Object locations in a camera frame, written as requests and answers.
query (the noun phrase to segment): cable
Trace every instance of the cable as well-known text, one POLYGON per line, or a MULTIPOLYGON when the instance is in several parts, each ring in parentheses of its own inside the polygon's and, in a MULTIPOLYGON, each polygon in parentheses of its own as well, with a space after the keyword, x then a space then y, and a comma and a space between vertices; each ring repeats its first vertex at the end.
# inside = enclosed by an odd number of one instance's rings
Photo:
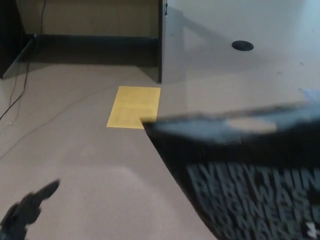
POLYGON ((168 0, 165 1, 165 17, 168 17, 168 0))
MULTIPOLYGON (((11 93, 11 96, 10 96, 10 105, 9 107, 4 111, 4 113, 0 116, 0 121, 2 120, 2 118, 9 112, 9 110, 22 98, 22 96, 24 95, 25 91, 26 91, 26 87, 27 87, 27 82, 28 82, 28 75, 29 75, 29 68, 30 68, 30 63, 31 63, 31 60, 34 56, 34 54, 36 53, 37 51, 37 48, 39 46, 39 42, 40 42, 40 36, 43 32, 43 29, 44 29, 44 13, 45 13, 45 8, 46 8, 46 4, 47 4, 47 0, 44 0, 43 1, 43 6, 42 6, 42 11, 41 11, 41 23, 40 23, 40 33, 39 33, 39 38, 38 39, 35 39, 36 43, 35 43, 35 47, 29 57, 29 60, 28 60, 28 63, 26 65, 26 73, 25 73, 25 78, 24 78, 24 84, 23 84, 23 90, 21 92, 21 94, 17 97, 17 99, 11 103, 11 100, 12 100, 12 96, 14 94, 14 91, 16 90, 16 85, 17 85, 17 78, 18 78, 18 73, 19 73, 19 68, 20 68, 20 63, 18 65, 18 70, 17 70, 17 74, 16 74, 16 79, 15 79, 15 84, 14 84, 14 88, 13 88, 13 91, 11 93)), ((20 7, 20 12, 21 12, 21 1, 19 1, 19 7, 20 7)))

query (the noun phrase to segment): tan wall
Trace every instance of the tan wall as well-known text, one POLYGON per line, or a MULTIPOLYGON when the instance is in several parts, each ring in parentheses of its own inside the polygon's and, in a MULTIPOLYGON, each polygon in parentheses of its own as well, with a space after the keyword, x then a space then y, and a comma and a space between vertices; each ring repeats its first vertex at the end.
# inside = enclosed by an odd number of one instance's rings
MULTIPOLYGON (((39 33, 44 0, 19 2, 26 33, 39 33)), ((47 0, 43 33, 157 37, 158 0, 47 0)))

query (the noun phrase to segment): black cable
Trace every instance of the black cable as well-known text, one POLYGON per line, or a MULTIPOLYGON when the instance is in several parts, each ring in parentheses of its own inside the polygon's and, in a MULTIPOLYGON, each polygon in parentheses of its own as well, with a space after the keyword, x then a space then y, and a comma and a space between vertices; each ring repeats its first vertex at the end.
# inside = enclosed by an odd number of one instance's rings
MULTIPOLYGON (((26 87, 27 87, 27 82, 28 82, 28 75, 29 75, 29 68, 30 68, 30 63, 31 63, 31 60, 34 56, 34 54, 36 53, 37 51, 37 48, 39 46, 39 40, 40 40, 40 36, 43 32, 43 28, 44 28, 44 13, 45 13, 45 8, 46 8, 46 4, 47 4, 47 0, 44 0, 43 1, 43 7, 42 7, 42 11, 41 11, 41 23, 40 23, 40 33, 39 33, 39 37, 37 37, 37 39, 35 39, 36 43, 35 43, 35 47, 29 57, 29 60, 28 60, 28 63, 26 65, 26 73, 25 73, 25 78, 24 78, 24 84, 23 84, 23 90, 21 92, 21 94, 17 97, 17 99, 10 104, 10 106, 4 111, 4 113, 0 116, 0 121, 2 120, 2 118, 7 114, 7 112, 9 112, 9 110, 19 101, 19 99, 22 98, 22 96, 24 95, 25 91, 26 91, 26 87)), ((16 74, 16 77, 18 77, 18 73, 19 73, 19 66, 18 65, 18 71, 17 71, 17 74, 16 74)), ((17 78, 15 79, 15 84, 14 84, 14 88, 13 88, 13 92, 11 93, 11 96, 10 96, 10 102, 11 102, 11 99, 12 99, 12 96, 14 94, 14 91, 16 90, 16 84, 17 84, 17 78)))
POLYGON ((165 1, 165 17, 168 17, 168 0, 165 1))
POLYGON ((11 95, 10 95, 10 100, 9 100, 9 107, 11 105, 11 101, 12 101, 12 97, 16 91, 16 86, 17 86, 17 80, 18 80, 18 75, 19 75, 19 69, 20 69, 20 62, 18 62, 18 68, 16 70, 16 75, 15 75, 15 79, 14 79, 14 85, 13 85, 13 90, 11 92, 11 95))

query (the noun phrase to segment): black object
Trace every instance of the black object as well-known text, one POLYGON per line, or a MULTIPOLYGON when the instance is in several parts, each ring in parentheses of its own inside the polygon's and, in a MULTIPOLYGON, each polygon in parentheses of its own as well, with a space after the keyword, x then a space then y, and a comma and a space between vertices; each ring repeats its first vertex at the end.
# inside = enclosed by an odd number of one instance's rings
POLYGON ((180 116, 143 125, 219 240, 319 239, 319 105, 180 116))
POLYGON ((36 193, 29 193, 20 203, 14 204, 0 223, 0 240, 25 240, 27 226, 33 224, 39 217, 40 204, 50 198, 60 184, 56 180, 36 193))
POLYGON ((15 0, 0 0, 0 79, 27 45, 15 0))
POLYGON ((234 41, 232 43, 232 47, 239 51, 251 51, 252 49, 254 49, 254 45, 251 42, 242 40, 234 41))

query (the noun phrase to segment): yellow paper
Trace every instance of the yellow paper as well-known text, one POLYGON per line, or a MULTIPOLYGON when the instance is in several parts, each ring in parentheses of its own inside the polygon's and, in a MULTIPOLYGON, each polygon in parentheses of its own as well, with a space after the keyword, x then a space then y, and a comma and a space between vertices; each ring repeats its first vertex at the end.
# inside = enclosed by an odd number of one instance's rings
POLYGON ((156 119, 160 87, 120 86, 107 128, 143 129, 142 119, 156 119))

